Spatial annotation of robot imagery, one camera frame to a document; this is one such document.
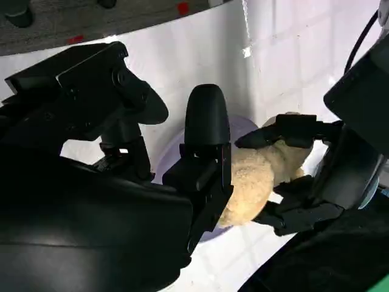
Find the plush teddy bear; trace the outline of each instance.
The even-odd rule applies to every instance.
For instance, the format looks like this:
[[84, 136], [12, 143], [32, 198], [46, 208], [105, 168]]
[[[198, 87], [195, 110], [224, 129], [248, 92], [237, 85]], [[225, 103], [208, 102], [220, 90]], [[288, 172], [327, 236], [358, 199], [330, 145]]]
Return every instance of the plush teddy bear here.
[[[264, 126], [275, 122], [269, 119]], [[232, 152], [234, 190], [219, 227], [242, 225], [263, 209], [274, 187], [304, 175], [301, 166], [312, 149], [289, 147], [277, 141], [261, 149], [238, 148]]]

